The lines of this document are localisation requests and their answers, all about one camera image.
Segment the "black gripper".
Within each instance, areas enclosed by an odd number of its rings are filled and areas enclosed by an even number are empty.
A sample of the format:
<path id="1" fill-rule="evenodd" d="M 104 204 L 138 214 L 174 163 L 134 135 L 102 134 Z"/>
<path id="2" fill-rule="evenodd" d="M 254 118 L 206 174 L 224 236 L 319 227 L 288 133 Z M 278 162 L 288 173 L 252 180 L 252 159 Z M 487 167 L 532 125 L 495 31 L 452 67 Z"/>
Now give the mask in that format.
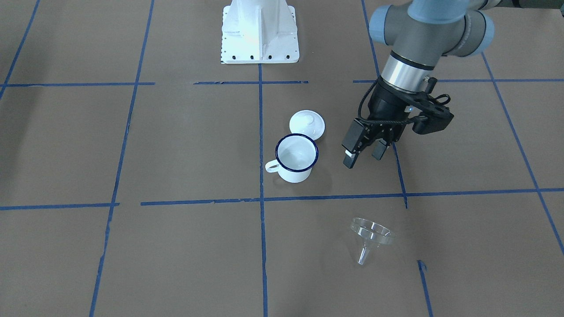
<path id="1" fill-rule="evenodd" d="M 358 154 L 375 144 L 372 157 L 381 160 L 387 149 L 399 140 L 415 108 L 413 98 L 418 92 L 396 89 L 382 78 L 371 84 L 359 103 L 357 115 L 342 141 L 345 149 L 343 164 L 352 169 Z"/>

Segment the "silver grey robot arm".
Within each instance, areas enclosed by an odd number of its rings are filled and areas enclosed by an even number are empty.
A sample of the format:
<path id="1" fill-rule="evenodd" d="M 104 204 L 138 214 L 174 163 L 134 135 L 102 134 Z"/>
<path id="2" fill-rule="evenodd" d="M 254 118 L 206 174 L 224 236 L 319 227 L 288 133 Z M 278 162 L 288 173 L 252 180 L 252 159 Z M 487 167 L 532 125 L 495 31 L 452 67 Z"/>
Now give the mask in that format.
<path id="1" fill-rule="evenodd" d="M 372 155 L 380 160 L 407 125 L 419 135 L 447 128 L 454 117 L 447 107 L 451 98 L 432 96 L 437 83 L 432 72 L 441 57 L 483 52 L 495 34 L 484 11 L 502 6 L 501 0 L 413 0 L 373 12 L 369 36 L 391 52 L 342 141 L 347 168 L 373 143 Z"/>

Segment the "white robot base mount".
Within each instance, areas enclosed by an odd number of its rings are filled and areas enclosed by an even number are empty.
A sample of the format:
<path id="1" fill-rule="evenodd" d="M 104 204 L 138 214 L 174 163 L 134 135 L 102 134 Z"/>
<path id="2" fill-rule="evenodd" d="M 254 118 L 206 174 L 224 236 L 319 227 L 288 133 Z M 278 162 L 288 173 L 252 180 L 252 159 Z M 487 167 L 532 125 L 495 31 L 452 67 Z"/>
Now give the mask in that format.
<path id="1" fill-rule="evenodd" d="M 222 64 L 300 59 L 296 10 L 286 0 L 233 0 L 222 11 Z"/>

